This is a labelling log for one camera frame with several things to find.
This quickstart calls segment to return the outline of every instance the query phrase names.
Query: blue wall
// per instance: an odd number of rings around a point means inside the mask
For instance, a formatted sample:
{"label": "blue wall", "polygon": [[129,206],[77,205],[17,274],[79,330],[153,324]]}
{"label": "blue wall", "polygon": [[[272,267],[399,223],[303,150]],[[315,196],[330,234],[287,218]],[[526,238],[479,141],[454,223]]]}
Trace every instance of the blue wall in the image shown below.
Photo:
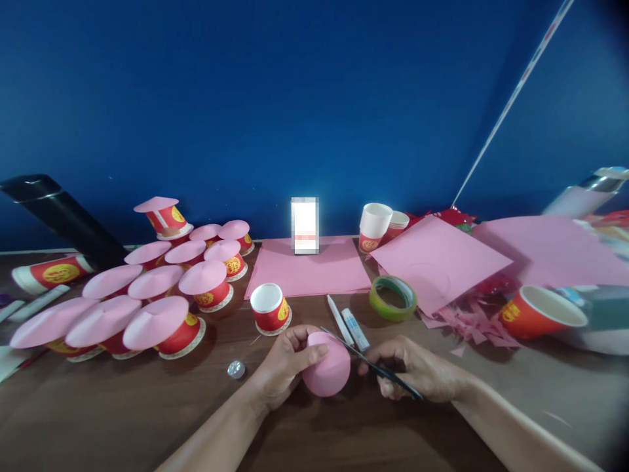
{"label": "blue wall", "polygon": [[[446,208],[559,4],[4,0],[0,178],[50,174],[123,243],[154,239],[154,195],[253,237],[289,236],[291,196],[323,234]],[[0,212],[0,250],[67,246]]]}
{"label": "blue wall", "polygon": [[[463,190],[461,210],[485,220],[539,214],[593,170],[629,167],[629,22],[619,3],[574,2]],[[626,187],[602,214],[629,208]]]}

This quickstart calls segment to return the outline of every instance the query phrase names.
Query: white pen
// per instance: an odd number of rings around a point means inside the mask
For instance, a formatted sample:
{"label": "white pen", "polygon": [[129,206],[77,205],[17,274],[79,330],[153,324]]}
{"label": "white pen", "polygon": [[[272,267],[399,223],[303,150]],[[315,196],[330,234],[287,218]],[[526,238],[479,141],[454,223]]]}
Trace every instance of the white pen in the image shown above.
{"label": "white pen", "polygon": [[355,345],[354,340],[352,339],[352,336],[349,334],[349,331],[347,330],[347,327],[345,326],[345,323],[343,322],[343,319],[341,318],[341,314],[339,313],[338,308],[336,308],[336,304],[334,303],[334,300],[332,300],[332,297],[330,295],[328,295],[328,305],[330,305],[330,309],[332,310],[332,315],[334,315],[336,324],[339,325],[339,329],[341,330],[343,339],[350,346],[354,346]]}

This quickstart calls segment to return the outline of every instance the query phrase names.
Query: masking tape roll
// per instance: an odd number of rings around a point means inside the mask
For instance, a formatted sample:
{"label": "masking tape roll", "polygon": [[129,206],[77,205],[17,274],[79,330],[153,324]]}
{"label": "masking tape roll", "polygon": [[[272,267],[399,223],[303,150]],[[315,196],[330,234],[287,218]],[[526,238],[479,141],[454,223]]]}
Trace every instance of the masking tape roll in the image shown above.
{"label": "masking tape roll", "polygon": [[[404,308],[394,307],[380,298],[377,291],[383,287],[393,290],[402,297]],[[407,319],[417,308],[417,295],[411,286],[399,277],[381,275],[376,277],[372,283],[369,291],[369,304],[382,318],[399,323]]]}

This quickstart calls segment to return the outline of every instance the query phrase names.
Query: scissors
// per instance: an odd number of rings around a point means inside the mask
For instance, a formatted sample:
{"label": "scissors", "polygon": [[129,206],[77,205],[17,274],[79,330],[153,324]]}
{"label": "scissors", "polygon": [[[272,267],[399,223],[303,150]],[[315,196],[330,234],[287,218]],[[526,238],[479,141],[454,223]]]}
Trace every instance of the scissors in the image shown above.
{"label": "scissors", "polygon": [[323,331],[325,331],[326,333],[328,333],[329,335],[334,336],[341,344],[343,344],[347,348],[348,351],[350,351],[351,353],[354,353],[356,356],[358,356],[358,358],[361,361],[366,363],[369,367],[371,367],[375,371],[375,374],[377,376],[389,379],[394,384],[398,384],[400,387],[402,387],[404,390],[406,390],[408,393],[411,394],[411,397],[413,398],[413,400],[418,400],[419,401],[419,400],[423,400],[424,399],[424,397],[422,397],[421,394],[417,390],[415,390],[410,385],[408,385],[408,383],[406,383],[404,380],[399,378],[395,374],[395,372],[393,372],[392,370],[390,370],[388,368],[378,367],[377,365],[372,364],[371,362],[369,362],[369,360],[367,360],[367,358],[365,356],[363,356],[363,354],[361,354],[359,351],[357,351],[356,349],[351,347],[349,344],[347,344],[345,341],[343,341],[341,338],[339,338],[336,334],[331,333],[330,331],[326,330],[323,326],[321,326],[321,329]]}

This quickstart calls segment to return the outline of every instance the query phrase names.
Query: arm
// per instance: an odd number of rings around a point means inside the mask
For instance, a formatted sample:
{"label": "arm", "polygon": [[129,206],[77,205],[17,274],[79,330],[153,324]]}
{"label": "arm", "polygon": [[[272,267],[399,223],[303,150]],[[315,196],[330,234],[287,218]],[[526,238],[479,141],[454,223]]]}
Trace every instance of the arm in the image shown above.
{"label": "arm", "polygon": [[[486,383],[405,336],[371,349],[367,358],[377,363],[387,359],[404,366],[399,374],[408,384],[435,402],[453,402],[507,469],[519,471],[600,471],[588,458],[567,446],[502,398]],[[358,373],[365,375],[367,364]],[[400,400],[408,393],[390,381],[378,378],[385,398]]]}
{"label": "arm", "polygon": [[235,471],[262,421],[290,396],[301,371],[327,354],[326,345],[306,347],[315,331],[301,325],[280,334],[252,377],[157,472]]}

